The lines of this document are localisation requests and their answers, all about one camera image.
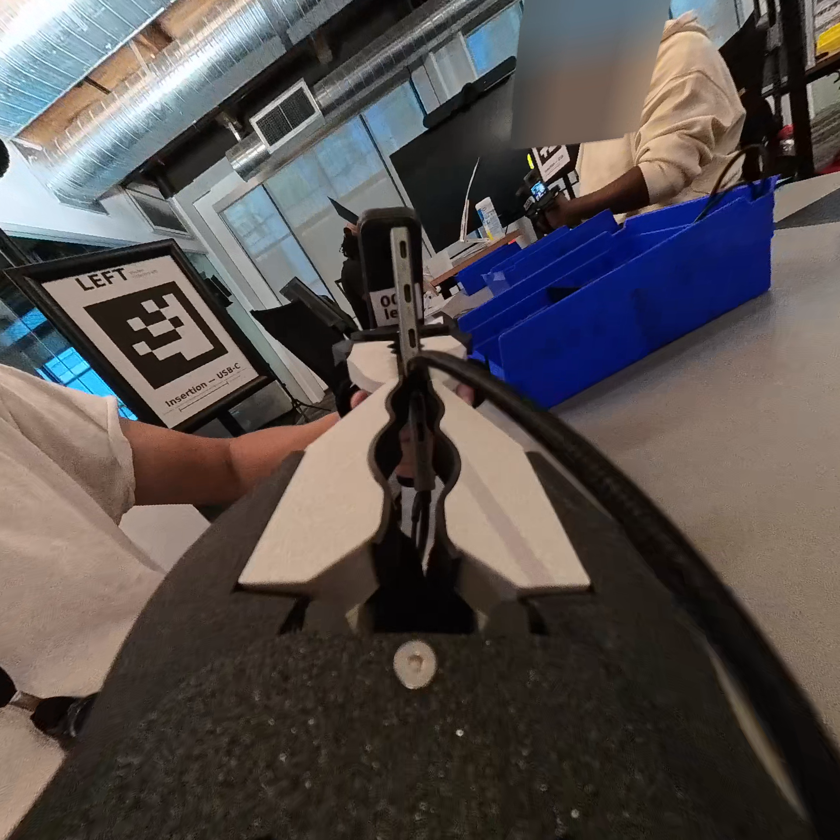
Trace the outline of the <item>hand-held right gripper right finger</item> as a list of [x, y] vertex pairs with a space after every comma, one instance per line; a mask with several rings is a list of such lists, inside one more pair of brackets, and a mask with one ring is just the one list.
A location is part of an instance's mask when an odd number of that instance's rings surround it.
[[489, 615], [522, 597], [589, 591], [591, 578], [526, 450], [445, 383], [432, 386], [443, 405], [440, 432], [456, 455], [443, 524], [459, 560], [457, 593]]

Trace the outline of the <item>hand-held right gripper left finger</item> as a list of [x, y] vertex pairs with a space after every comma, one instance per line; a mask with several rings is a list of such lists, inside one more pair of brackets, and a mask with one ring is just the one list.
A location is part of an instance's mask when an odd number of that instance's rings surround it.
[[381, 385], [306, 448], [239, 574], [246, 592], [307, 599], [307, 629], [373, 632], [379, 572], [403, 558], [402, 517], [374, 459], [397, 385]]

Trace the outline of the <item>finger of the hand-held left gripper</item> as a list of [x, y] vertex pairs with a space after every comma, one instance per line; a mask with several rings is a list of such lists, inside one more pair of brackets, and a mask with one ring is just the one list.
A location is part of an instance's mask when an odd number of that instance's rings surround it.
[[352, 341], [346, 365], [350, 383], [373, 394], [391, 394], [400, 383], [397, 354], [392, 340]]
[[428, 370], [448, 370], [454, 362], [465, 362], [467, 358], [466, 346], [454, 335], [423, 337], [423, 366]]

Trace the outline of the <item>person's left forearm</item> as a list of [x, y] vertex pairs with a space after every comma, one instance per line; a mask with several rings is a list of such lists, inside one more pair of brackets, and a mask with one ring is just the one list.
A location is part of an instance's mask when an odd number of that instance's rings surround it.
[[340, 415], [300, 426], [271, 427], [211, 438], [122, 420], [132, 451], [139, 506], [226, 507], [275, 472], [282, 462], [327, 433]]

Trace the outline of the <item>grey desk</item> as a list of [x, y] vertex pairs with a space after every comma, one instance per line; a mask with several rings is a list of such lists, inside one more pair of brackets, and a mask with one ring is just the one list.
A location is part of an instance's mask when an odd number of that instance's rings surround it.
[[669, 515], [839, 726], [838, 174], [775, 194], [769, 292], [552, 412]]

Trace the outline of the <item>person's left hand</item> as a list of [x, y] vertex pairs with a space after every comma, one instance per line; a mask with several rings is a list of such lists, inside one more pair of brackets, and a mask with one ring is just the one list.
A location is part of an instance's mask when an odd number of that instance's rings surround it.
[[[382, 396], [390, 394], [396, 388], [396, 382], [389, 382], [377, 388], [374, 392], [367, 392], [359, 390], [354, 392], [350, 398], [350, 410], [357, 408], [369, 396]], [[390, 455], [377, 455], [375, 457], [376, 464], [381, 467], [381, 471], [385, 478], [395, 477], [403, 483], [412, 485], [415, 482], [415, 473], [417, 468], [417, 457], [415, 455], [415, 447], [412, 443], [412, 432], [410, 423], [406, 418], [405, 422], [398, 425], [399, 435], [398, 440], [400, 444], [401, 457], [399, 463], [392, 464], [393, 453]]]

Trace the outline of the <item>black office chair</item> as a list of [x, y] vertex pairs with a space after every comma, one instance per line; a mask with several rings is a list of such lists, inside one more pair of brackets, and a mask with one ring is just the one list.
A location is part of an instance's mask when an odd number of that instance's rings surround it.
[[322, 380], [339, 403], [349, 375], [346, 363], [335, 360], [333, 347], [356, 333], [358, 324], [333, 299], [318, 295], [296, 276], [281, 289], [281, 295], [285, 304], [253, 310], [252, 316]]

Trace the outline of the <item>light wooden side table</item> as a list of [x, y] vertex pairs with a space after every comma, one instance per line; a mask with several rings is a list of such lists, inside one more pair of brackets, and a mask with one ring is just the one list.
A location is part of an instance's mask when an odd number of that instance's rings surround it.
[[472, 266], [481, 259], [493, 254], [499, 249], [507, 247], [510, 244], [517, 243], [521, 237], [522, 233], [518, 230], [514, 230], [511, 233], [505, 235], [503, 238], [500, 238], [499, 240], [495, 240], [492, 242], [483, 240], [483, 245], [472, 248], [466, 254], [465, 258], [453, 264], [451, 267], [446, 269], [445, 272], [435, 277], [426, 278], [424, 281], [427, 285], [431, 287], [438, 287], [450, 278], [456, 277], [460, 271], [466, 270], [466, 268]]

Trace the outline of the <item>black screen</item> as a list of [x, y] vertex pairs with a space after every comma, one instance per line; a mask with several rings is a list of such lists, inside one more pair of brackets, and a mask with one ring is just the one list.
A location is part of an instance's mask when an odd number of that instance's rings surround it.
[[468, 234], [481, 226], [476, 205], [486, 198], [503, 228], [524, 215], [518, 190], [530, 172], [525, 150], [457, 149], [421, 135], [391, 154], [390, 160], [435, 252], [460, 240], [466, 201]]

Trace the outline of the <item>white vent grille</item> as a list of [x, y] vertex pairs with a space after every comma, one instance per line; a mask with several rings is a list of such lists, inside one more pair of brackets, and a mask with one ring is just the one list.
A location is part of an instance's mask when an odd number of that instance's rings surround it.
[[305, 80], [283, 91], [250, 119], [250, 125], [269, 153], [302, 136], [309, 136], [326, 122]]

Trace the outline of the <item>blue plastic storage bin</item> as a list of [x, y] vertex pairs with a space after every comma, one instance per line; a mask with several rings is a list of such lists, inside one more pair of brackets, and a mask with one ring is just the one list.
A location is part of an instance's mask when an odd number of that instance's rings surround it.
[[619, 225], [601, 213], [495, 267], [458, 319], [472, 354], [550, 409], [771, 287], [777, 176]]

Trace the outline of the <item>framed marker sign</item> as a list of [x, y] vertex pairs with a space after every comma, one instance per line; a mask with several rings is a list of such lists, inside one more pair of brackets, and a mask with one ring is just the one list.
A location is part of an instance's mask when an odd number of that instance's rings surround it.
[[6, 273], [143, 423], [193, 433], [277, 382], [173, 239]]

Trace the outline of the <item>black shelf rack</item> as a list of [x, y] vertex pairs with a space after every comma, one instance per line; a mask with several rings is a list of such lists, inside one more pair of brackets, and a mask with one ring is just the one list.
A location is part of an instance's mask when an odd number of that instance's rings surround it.
[[778, 114], [789, 111], [794, 177], [827, 172], [838, 153], [838, 2], [742, 5], [766, 32], [770, 77], [763, 94]]

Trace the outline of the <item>silver air duct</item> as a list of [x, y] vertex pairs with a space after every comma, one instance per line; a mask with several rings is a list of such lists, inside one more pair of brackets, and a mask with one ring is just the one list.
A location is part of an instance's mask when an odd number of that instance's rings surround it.
[[233, 171], [243, 182], [256, 183], [269, 177], [407, 82], [411, 71], [420, 67], [427, 55], [509, 5], [511, 2], [503, 1], [425, 3], [308, 89], [321, 114], [315, 122], [294, 130], [274, 150], [256, 131], [228, 150], [226, 157]]
[[89, 207], [354, 2], [216, 2], [185, 34], [83, 110], [42, 154], [46, 187]]

